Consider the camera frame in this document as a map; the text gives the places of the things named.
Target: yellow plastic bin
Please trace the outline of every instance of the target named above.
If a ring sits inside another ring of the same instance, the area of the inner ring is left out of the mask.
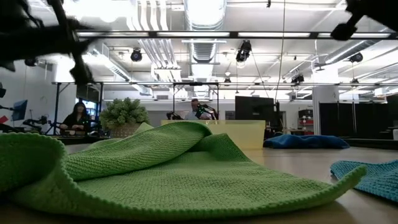
[[[162,120],[162,125],[181,122],[178,120]],[[226,133],[241,150],[262,149],[264,141],[264,130],[266,121],[241,121],[241,120],[222,120],[208,121],[198,120],[189,121],[205,124],[213,134]]]

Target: computer monitor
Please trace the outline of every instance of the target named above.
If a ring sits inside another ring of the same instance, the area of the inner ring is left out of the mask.
[[[275,122],[274,99],[255,96],[235,96],[236,120]]]
[[[12,120],[13,121],[20,121],[25,119],[27,108],[27,100],[21,100],[14,103],[13,112],[12,112]]]

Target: plant pot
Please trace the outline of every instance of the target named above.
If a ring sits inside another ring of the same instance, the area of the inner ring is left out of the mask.
[[[141,124],[125,124],[111,130],[111,138],[126,138],[132,136]]]

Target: table surface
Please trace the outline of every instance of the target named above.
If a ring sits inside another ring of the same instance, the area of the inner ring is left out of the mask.
[[[80,151],[86,145],[67,146],[69,152]],[[387,162],[398,158],[397,151],[351,147],[336,149],[263,149],[245,151],[254,162],[300,177],[336,182],[329,166],[338,160]],[[0,223],[127,223],[109,220],[52,215],[18,207],[0,201]],[[190,223],[398,223],[398,203],[393,203],[357,190],[349,190],[335,202],[317,208],[263,217],[242,218],[213,222]]]

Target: green plant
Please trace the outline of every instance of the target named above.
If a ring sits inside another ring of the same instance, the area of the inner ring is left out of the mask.
[[[149,124],[148,112],[139,103],[139,100],[131,101],[130,98],[107,102],[106,109],[99,115],[101,125],[107,129],[114,129],[124,124]]]

